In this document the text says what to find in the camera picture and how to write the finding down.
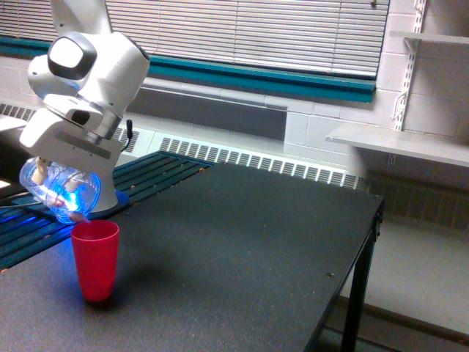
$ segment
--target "white shelf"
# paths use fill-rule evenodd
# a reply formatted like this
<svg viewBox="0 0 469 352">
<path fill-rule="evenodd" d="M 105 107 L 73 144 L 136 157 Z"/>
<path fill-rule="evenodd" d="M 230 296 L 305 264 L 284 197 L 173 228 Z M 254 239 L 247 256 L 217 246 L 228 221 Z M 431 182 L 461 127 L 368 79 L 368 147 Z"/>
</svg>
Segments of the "white shelf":
<svg viewBox="0 0 469 352">
<path fill-rule="evenodd" d="M 469 166 L 469 142 L 431 134 L 345 123 L 327 136 L 326 140 L 397 155 Z"/>
<path fill-rule="evenodd" d="M 406 38 L 406 39 L 411 39 L 411 40 L 423 40 L 426 42 L 434 42 L 434 43 L 451 43 L 451 44 L 469 45 L 469 37 L 455 37 L 452 35 L 391 31 L 391 36 L 401 37 L 401 38 Z"/>
</svg>

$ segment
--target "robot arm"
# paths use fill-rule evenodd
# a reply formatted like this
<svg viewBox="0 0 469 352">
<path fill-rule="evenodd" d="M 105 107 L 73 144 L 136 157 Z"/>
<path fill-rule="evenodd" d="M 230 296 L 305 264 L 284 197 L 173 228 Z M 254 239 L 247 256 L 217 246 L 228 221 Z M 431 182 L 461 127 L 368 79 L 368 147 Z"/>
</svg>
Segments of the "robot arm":
<svg viewBox="0 0 469 352">
<path fill-rule="evenodd" d="M 111 31 L 104 1 L 51 4 L 60 36 L 29 68 L 32 89 L 46 108 L 33 115 L 20 137 L 40 163 L 29 176 L 21 175 L 22 184 L 32 193 L 52 187 L 54 168 L 93 173 L 100 179 L 95 211 L 107 210 L 117 203 L 112 171 L 121 148 L 111 137 L 147 75 L 149 58 Z"/>
</svg>

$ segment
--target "table leg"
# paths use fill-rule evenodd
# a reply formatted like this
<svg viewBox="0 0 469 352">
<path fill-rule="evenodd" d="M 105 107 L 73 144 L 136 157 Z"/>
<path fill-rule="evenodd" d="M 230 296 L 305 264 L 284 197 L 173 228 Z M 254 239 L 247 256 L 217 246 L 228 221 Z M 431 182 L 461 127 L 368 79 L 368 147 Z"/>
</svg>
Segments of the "table leg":
<svg viewBox="0 0 469 352">
<path fill-rule="evenodd" d="M 344 335 L 342 337 L 341 352 L 354 352 L 357 342 L 358 327 L 360 326 L 361 311 L 365 301 L 366 284 L 369 269 L 372 264 L 373 248 L 376 236 L 372 233 L 366 241 L 365 248 L 355 264 L 352 289 L 350 291 L 347 316 L 345 318 Z"/>
</svg>

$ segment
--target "black table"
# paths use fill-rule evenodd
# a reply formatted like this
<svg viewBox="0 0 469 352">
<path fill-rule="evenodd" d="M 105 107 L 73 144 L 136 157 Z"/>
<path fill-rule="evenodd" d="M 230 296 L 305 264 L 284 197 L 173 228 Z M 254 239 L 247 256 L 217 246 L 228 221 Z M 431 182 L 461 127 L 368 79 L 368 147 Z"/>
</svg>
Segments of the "black table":
<svg viewBox="0 0 469 352">
<path fill-rule="evenodd" d="M 215 165 L 112 218 L 110 301 L 85 304 L 70 240 L 0 276 L 2 351 L 304 351 L 356 262 L 352 351 L 383 201 Z"/>
</svg>

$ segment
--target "cable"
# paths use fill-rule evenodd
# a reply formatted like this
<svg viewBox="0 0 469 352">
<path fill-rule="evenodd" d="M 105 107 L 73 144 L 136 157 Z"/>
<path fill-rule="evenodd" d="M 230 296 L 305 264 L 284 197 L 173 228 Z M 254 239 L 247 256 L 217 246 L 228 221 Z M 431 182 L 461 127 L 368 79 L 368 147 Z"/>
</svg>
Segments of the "cable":
<svg viewBox="0 0 469 352">
<path fill-rule="evenodd" d="M 26 204 L 21 204 L 21 205 L 5 205 L 5 206 L 0 207 L 0 210 L 26 208 L 26 207 L 31 207 L 32 205 L 39 205 L 39 204 L 42 204 L 42 203 L 34 202 L 34 203 L 26 203 Z"/>
<path fill-rule="evenodd" d="M 132 137 L 133 137 L 133 131 L 132 131 L 133 123 L 132 123 L 132 120 L 127 120 L 125 123 L 127 124 L 127 143 L 125 143 L 125 146 L 120 151 L 121 153 L 128 148 L 128 146 L 130 145 L 130 142 L 132 141 Z"/>
</svg>

